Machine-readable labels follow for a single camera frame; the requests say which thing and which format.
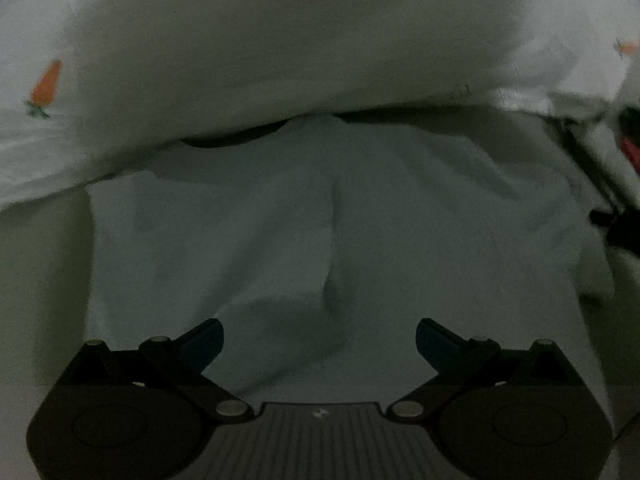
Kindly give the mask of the light blue garment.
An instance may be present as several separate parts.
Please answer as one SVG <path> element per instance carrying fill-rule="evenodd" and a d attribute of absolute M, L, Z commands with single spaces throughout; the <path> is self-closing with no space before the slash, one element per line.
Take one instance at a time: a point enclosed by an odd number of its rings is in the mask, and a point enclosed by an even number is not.
<path fill-rule="evenodd" d="M 130 349 L 218 318 L 207 375 L 248 402 L 388 403 L 433 376 L 414 335 L 434 318 L 506 348 L 550 338 L 603 398 L 578 296 L 613 278 L 586 193 L 528 117 L 177 144 L 89 188 L 85 333 Z"/>

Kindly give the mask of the white carrot print bedsheet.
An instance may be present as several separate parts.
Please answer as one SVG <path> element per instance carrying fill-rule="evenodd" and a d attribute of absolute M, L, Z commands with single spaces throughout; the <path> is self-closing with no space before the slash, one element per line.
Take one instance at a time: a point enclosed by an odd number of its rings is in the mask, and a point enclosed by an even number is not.
<path fill-rule="evenodd" d="M 639 0 L 1 0 L 1 203 L 299 115 L 585 117 L 638 50 Z"/>

